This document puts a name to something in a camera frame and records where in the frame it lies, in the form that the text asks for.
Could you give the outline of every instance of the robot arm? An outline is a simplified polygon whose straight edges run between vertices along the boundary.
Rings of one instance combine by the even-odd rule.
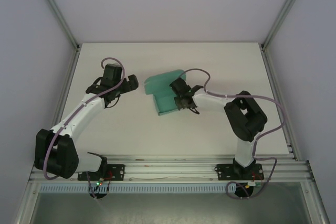
[[[206,93],[202,86],[191,88],[182,78],[170,84],[176,94],[175,104],[179,110],[196,108],[223,111],[226,113],[232,130],[238,137],[237,152],[234,158],[235,172],[243,176],[255,164],[253,148],[258,134],[264,130],[267,117],[253,98],[220,98]],[[250,95],[242,91],[240,95]]]
[[[43,169],[50,142],[61,130],[54,147],[51,149],[47,172],[63,178],[69,178],[79,172],[98,172],[101,177],[104,177],[107,159],[94,153],[77,153],[75,143],[91,120],[108,108],[111,101],[139,87],[136,76],[131,75],[128,77],[129,80],[124,78],[122,84],[115,90],[96,97],[97,94],[109,90],[119,83],[121,74],[122,69],[119,65],[107,64],[103,76],[87,88],[81,102],[65,119],[52,127],[51,130],[42,129],[37,133],[34,163],[37,169]]]

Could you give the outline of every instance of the teal fabric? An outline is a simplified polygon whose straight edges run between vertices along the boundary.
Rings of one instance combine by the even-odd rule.
[[[145,80],[145,92],[146,94],[152,94],[154,99],[154,105],[159,115],[165,115],[167,113],[177,110],[177,106],[174,101],[176,96],[169,84],[176,80],[184,70],[174,70],[167,73],[151,76]],[[186,75],[182,75],[181,78],[185,80]]]

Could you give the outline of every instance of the white wall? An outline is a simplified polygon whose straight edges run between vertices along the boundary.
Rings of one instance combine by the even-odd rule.
[[[56,0],[82,42],[264,42],[285,0]]]
[[[336,223],[336,0],[297,0],[269,48],[304,158]]]
[[[12,223],[73,52],[45,0],[0,0],[0,219]]]

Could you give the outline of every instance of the metal corner post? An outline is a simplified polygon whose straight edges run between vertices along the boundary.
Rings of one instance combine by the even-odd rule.
[[[268,79],[269,79],[269,83],[270,83],[274,98],[283,105],[285,113],[287,113],[286,104],[284,102],[284,98],[283,98],[283,95],[281,93],[281,89],[279,87],[279,83],[278,83],[278,80],[277,80],[277,77],[276,77],[275,69],[274,69],[272,60],[270,58],[270,55],[267,51],[264,51],[263,49],[261,49],[261,55],[262,55],[262,58],[263,58],[263,61],[264,61],[264,64],[265,64],[267,76],[268,76]],[[278,112],[279,112],[280,119],[283,120],[282,114],[280,113],[279,110],[278,110]],[[295,159],[301,161],[302,160],[302,155],[300,153],[295,135],[293,133],[292,124],[290,122],[290,119],[287,119],[287,123],[283,127],[283,133],[285,135],[286,141],[291,144]]]
[[[330,223],[316,183],[301,182],[302,194],[306,201],[309,217],[313,224]]]
[[[14,221],[15,224],[25,224],[31,222],[40,187],[40,183],[28,182],[18,214]]]
[[[65,103],[67,101],[68,93],[69,93],[69,90],[70,90],[72,78],[73,78],[73,75],[75,74],[75,69],[76,69],[76,65],[77,65],[77,62],[78,62],[80,49],[81,49],[81,46],[78,48],[78,50],[75,50],[74,53],[72,54],[71,62],[70,62],[69,68],[67,70],[66,78],[65,78],[63,87],[61,89],[60,97],[59,97],[57,105],[56,105],[54,118],[52,119],[53,120],[52,121],[53,125],[55,125],[55,124],[57,124],[58,122],[61,121],[63,110],[64,110],[64,107],[65,107]]]
[[[284,5],[281,8],[281,11],[279,12],[271,30],[269,31],[264,43],[261,45],[263,50],[265,50],[275,35],[277,34],[278,30],[280,29],[282,23],[284,22],[285,18],[287,17],[289,11],[291,10],[293,4],[295,3],[296,0],[286,0]]]
[[[70,43],[72,44],[72,46],[74,47],[74,49],[77,51],[79,44],[77,43],[74,35],[72,34],[67,22],[65,21],[61,11],[59,10],[55,0],[47,0],[53,14],[55,15],[55,17],[57,18],[59,24],[61,25],[62,29],[64,30],[64,32],[66,33]]]

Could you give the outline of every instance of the cable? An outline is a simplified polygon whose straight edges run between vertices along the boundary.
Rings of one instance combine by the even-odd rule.
[[[109,181],[109,183],[107,184],[107,191],[110,191],[110,183],[111,183],[111,180],[112,180],[112,172],[109,171],[109,174],[110,174],[110,181]]]
[[[168,177],[160,177],[160,178],[134,178],[134,177],[128,177],[132,179],[139,179],[139,180],[157,180],[157,179],[167,179],[167,178],[205,178],[206,176],[202,177],[178,177],[178,176],[168,176]]]
[[[195,113],[195,114],[197,114],[197,115],[199,115],[199,112],[198,112],[198,110],[197,109],[192,109],[192,108],[189,108],[189,110],[191,111],[191,112],[193,112],[193,113]]]
[[[114,103],[114,105],[112,105],[112,106],[109,106],[109,107],[106,107],[106,109],[110,109],[110,108],[112,108],[112,107],[116,106],[116,105],[117,105],[117,103],[119,102],[119,99],[120,99],[120,97],[118,97],[118,98],[117,98],[117,101]]]
[[[93,192],[93,188],[92,188],[92,185],[91,185],[91,180],[90,180],[90,176],[89,176],[89,172],[86,172],[86,178],[88,179],[88,183],[89,183],[89,188],[91,190],[91,194],[93,196],[94,199],[96,199],[96,195],[95,193]]]
[[[194,70],[201,71],[201,72],[203,72],[203,73],[205,73],[205,74],[208,75],[208,79],[205,81],[204,86],[203,86],[203,90],[204,90],[204,92],[207,93],[207,94],[213,95],[214,97],[220,97],[220,98],[257,98],[257,99],[263,99],[263,100],[267,100],[267,101],[273,102],[273,103],[274,103],[274,104],[281,110],[281,114],[282,114],[282,117],[283,117],[283,121],[281,122],[281,124],[280,124],[278,127],[275,127],[274,129],[271,129],[271,130],[269,130],[269,131],[267,131],[267,132],[265,132],[265,133],[260,134],[259,136],[257,136],[257,137],[256,137],[256,140],[255,140],[255,143],[254,143],[254,145],[253,145],[252,156],[253,156],[253,158],[254,158],[255,160],[257,160],[257,161],[265,161],[265,160],[271,160],[271,159],[274,159],[274,165],[273,165],[273,168],[272,168],[272,170],[271,170],[271,172],[270,172],[270,174],[269,174],[268,179],[266,180],[266,182],[265,182],[264,185],[262,186],[261,190],[260,190],[258,193],[256,193],[255,195],[253,195],[253,196],[250,196],[250,197],[247,197],[247,198],[237,198],[237,197],[233,197],[233,196],[231,196],[231,195],[228,193],[228,186],[229,186],[230,184],[236,184],[236,185],[238,185],[239,187],[241,187],[241,188],[244,190],[244,192],[246,193],[246,195],[248,196],[248,193],[247,193],[246,189],[243,187],[243,185],[241,185],[240,183],[237,183],[237,182],[233,182],[233,181],[227,183],[227,185],[226,185],[226,195],[229,196],[229,197],[232,198],[232,199],[249,199],[249,198],[255,198],[255,197],[257,197],[258,195],[260,195],[260,193],[261,193],[262,191],[264,191],[265,188],[267,187],[267,185],[268,185],[268,183],[269,183],[269,181],[270,181],[270,179],[271,179],[271,177],[272,177],[272,175],[273,175],[273,172],[274,172],[274,170],[275,170],[275,167],[276,167],[276,165],[277,165],[277,161],[278,161],[275,157],[256,158],[256,157],[255,157],[255,154],[256,154],[256,149],[257,149],[257,143],[258,143],[258,141],[259,141],[263,136],[266,136],[266,135],[268,135],[268,134],[270,134],[270,133],[272,133],[272,132],[274,132],[274,131],[277,131],[277,130],[281,129],[281,128],[284,126],[284,124],[286,123],[286,120],[287,120],[287,117],[286,117],[286,114],[285,114],[285,110],[284,110],[283,106],[282,106],[278,101],[276,101],[276,100],[274,100],[274,99],[272,99],[272,98],[269,98],[269,97],[264,97],[264,96],[262,96],[262,95],[243,95],[243,94],[226,95],[226,94],[216,94],[216,93],[210,92],[210,91],[208,91],[208,90],[206,89],[206,86],[207,86],[207,84],[209,83],[209,81],[210,81],[210,79],[211,79],[211,75],[210,75],[209,72],[207,72],[206,70],[201,69],[201,68],[191,68],[191,69],[188,69],[188,70],[184,71],[182,74],[180,74],[179,77],[181,77],[182,75],[184,75],[185,73],[187,73],[187,72],[189,72],[189,71],[194,71]]]
[[[112,90],[115,90],[117,87],[119,87],[123,81],[124,81],[124,78],[125,78],[125,69],[124,69],[124,66],[123,64],[116,58],[112,58],[112,57],[107,57],[107,58],[104,58],[101,63],[100,63],[100,66],[104,69],[104,65],[103,63],[106,61],[106,60],[114,60],[116,61],[121,69],[122,69],[122,77],[121,77],[121,80],[119,81],[119,83],[117,85],[115,85],[114,87],[108,89],[108,90],[105,90],[97,95],[95,95],[94,97],[91,97],[90,99],[88,99],[86,102],[82,103],[81,106],[78,107],[78,109],[68,118],[68,120],[64,123],[64,125],[59,128],[59,130],[55,133],[54,137],[52,138],[50,144],[49,144],[49,147],[48,147],[48,150],[47,150],[47,153],[46,153],[46,157],[44,159],[44,163],[43,163],[43,175],[44,177],[47,179],[47,180],[52,180],[52,179],[55,179],[55,178],[58,178],[59,176],[54,176],[54,177],[49,177],[48,174],[47,174],[47,164],[48,164],[48,159],[49,159],[49,155],[50,155],[50,152],[51,152],[51,149],[56,141],[56,138],[58,137],[58,135],[62,132],[63,129],[66,128],[66,126],[69,124],[69,122],[78,114],[78,112],[85,107],[85,104],[91,102],[92,100],[94,100],[95,98],[97,97],[100,97],[101,95],[104,95],[108,92],[111,92]]]

